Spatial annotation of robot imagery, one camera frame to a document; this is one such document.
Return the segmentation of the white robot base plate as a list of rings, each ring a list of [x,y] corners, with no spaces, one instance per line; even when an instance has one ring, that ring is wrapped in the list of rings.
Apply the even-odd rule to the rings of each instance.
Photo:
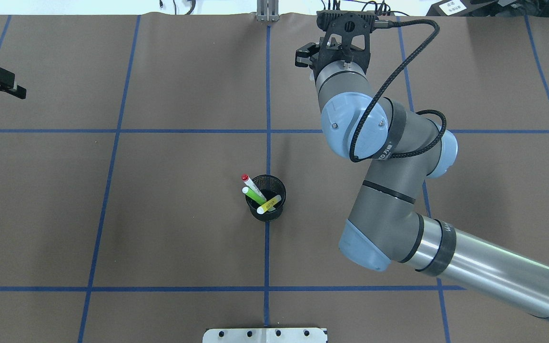
[[[203,334],[203,343],[328,343],[327,329],[214,328]]]

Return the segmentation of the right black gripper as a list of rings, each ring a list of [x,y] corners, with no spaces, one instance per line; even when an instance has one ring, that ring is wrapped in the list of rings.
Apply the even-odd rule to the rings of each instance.
[[[307,43],[295,52],[296,67],[311,68],[313,72],[321,72],[332,61],[326,37],[320,37],[318,42]]]

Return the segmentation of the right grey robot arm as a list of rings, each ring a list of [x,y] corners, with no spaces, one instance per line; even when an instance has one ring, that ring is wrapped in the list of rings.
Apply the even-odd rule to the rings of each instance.
[[[364,52],[353,46],[351,53],[346,61],[335,43],[308,43],[295,53],[296,66],[313,71],[322,130],[333,152],[348,158],[353,134],[362,128],[354,158],[370,167],[345,222],[342,254],[371,271],[403,263],[549,322],[548,265],[415,211],[425,179],[455,162],[456,138],[395,100],[383,97],[370,107],[367,64],[357,60]]]

